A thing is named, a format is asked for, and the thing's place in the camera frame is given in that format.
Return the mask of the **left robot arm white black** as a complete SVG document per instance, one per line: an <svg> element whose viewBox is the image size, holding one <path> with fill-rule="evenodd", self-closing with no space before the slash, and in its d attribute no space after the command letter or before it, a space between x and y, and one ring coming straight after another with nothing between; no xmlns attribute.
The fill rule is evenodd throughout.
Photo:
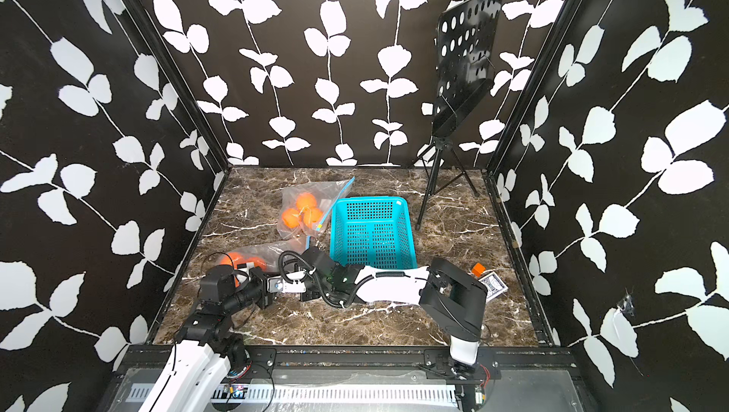
<svg viewBox="0 0 729 412"><path fill-rule="evenodd" d="M175 345L142 411L202 411L226 381L251 365L250 354L232 331L233 316L243 309L265 309L282 290L281 278L254 267L212 267L199 283L199 303L175 336Z"/></svg>

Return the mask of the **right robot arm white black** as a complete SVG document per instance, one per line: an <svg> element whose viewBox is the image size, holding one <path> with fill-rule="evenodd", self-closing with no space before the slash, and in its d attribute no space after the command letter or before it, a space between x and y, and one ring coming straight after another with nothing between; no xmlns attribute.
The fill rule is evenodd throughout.
<svg viewBox="0 0 729 412"><path fill-rule="evenodd" d="M280 256L278 263L285 282L303 283L335 309L377 302L421 307L449 335L450 358L463 366L477 363L488 290L448 260L437 257L425 267L383 270L342 265L313 247Z"/></svg>

